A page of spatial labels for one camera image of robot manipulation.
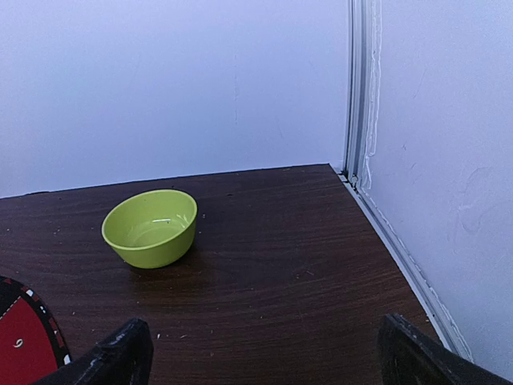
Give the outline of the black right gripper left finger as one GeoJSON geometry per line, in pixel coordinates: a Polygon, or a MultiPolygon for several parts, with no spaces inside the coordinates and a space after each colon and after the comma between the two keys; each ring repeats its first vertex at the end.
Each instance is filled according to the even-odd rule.
{"type": "Polygon", "coordinates": [[[133,318],[97,342],[85,355],[39,379],[37,384],[147,384],[154,347],[148,324],[133,318]]]}

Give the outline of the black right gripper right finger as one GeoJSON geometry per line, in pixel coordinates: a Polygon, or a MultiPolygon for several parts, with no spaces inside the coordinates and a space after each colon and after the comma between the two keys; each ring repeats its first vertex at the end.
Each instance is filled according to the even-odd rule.
{"type": "Polygon", "coordinates": [[[378,331],[384,384],[509,384],[447,350],[400,314],[387,314],[378,331]]]}

